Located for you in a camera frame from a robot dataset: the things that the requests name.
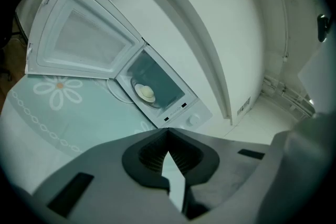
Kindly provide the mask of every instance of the wooden floor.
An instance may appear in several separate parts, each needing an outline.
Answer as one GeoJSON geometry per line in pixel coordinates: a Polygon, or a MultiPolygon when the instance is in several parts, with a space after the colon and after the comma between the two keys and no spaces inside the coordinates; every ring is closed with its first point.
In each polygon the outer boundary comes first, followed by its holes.
{"type": "MultiPolygon", "coordinates": [[[[13,21],[13,32],[19,31],[13,21]]],[[[4,47],[5,60],[0,66],[10,71],[12,80],[8,81],[6,74],[0,75],[0,111],[4,105],[9,90],[24,76],[27,44],[20,35],[12,36],[4,47]]]]}

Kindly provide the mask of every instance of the gray plastic part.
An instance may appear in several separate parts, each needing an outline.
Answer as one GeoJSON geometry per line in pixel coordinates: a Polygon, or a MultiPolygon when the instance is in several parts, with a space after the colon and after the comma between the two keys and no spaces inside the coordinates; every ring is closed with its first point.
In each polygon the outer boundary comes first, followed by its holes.
{"type": "Polygon", "coordinates": [[[336,146],[335,114],[305,120],[275,136],[270,146],[228,141],[175,129],[212,147],[220,165],[208,182],[191,187],[197,203],[210,209],[187,220],[165,190],[143,187],[122,167],[124,151],[164,130],[153,130],[98,145],[62,167],[31,199],[48,222],[64,218],[45,214],[46,206],[79,172],[94,176],[67,220],[75,223],[282,223],[315,193],[326,175],[336,146]],[[238,154],[265,153],[262,160],[238,154]]]}

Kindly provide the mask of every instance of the white appliance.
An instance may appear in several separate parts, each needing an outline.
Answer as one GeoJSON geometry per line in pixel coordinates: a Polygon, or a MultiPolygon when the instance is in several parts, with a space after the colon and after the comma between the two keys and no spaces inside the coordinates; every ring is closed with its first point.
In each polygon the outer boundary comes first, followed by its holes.
{"type": "Polygon", "coordinates": [[[156,127],[195,130],[212,117],[110,0],[43,0],[26,60],[27,74],[117,80],[156,127]]]}

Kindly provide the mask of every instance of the black slot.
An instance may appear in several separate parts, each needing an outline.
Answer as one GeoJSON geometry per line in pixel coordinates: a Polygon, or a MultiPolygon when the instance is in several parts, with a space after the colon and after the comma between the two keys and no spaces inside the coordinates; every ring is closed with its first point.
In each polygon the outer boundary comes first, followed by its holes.
{"type": "Polygon", "coordinates": [[[63,217],[67,217],[93,178],[94,176],[88,174],[77,174],[48,204],[48,208],[63,217]]]}
{"type": "Polygon", "coordinates": [[[256,152],[256,151],[250,151],[250,150],[240,150],[238,151],[238,154],[242,154],[254,159],[262,159],[264,157],[264,153],[256,152]]]}

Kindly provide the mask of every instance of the light blue mat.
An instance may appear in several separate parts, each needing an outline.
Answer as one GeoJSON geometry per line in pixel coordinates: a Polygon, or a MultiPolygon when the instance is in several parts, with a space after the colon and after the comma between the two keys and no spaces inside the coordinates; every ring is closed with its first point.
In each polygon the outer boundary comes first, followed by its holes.
{"type": "Polygon", "coordinates": [[[117,100],[105,80],[24,76],[7,100],[34,132],[71,157],[155,128],[135,104],[117,100]]]}

